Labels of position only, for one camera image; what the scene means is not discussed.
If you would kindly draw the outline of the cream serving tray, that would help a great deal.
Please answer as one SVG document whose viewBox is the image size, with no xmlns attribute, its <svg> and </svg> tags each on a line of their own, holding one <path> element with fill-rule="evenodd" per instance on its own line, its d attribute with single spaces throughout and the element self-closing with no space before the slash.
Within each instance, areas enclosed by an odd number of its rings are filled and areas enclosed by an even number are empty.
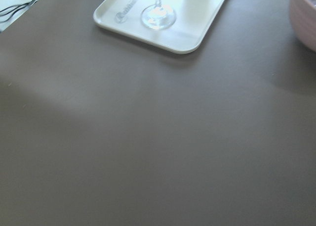
<svg viewBox="0 0 316 226">
<path fill-rule="evenodd" d="M 175 23 L 161 31 L 145 27 L 141 13 L 155 0 L 104 0 L 94 11 L 95 23 L 109 31 L 177 54 L 196 50 L 225 0 L 162 0 L 176 13 Z"/>
</svg>

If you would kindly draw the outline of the clear wine glass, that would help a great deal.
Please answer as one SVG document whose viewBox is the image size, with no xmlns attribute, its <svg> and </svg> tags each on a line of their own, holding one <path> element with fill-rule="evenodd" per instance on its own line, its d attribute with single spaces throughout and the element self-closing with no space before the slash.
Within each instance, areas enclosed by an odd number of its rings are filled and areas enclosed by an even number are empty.
<svg viewBox="0 0 316 226">
<path fill-rule="evenodd" d="M 141 13 L 142 24 L 153 30 L 164 30 L 171 27 L 176 18 L 174 8 L 164 4 L 162 0 L 155 0 L 153 5 L 149 5 Z"/>
</svg>

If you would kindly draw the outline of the pink bowl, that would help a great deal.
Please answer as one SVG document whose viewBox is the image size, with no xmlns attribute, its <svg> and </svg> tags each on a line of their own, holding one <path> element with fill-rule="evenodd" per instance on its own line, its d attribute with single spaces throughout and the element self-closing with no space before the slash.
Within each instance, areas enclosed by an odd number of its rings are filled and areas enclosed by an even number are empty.
<svg viewBox="0 0 316 226">
<path fill-rule="evenodd" d="M 289 20 L 297 38 L 316 51 L 316 0 L 290 0 Z"/>
</svg>

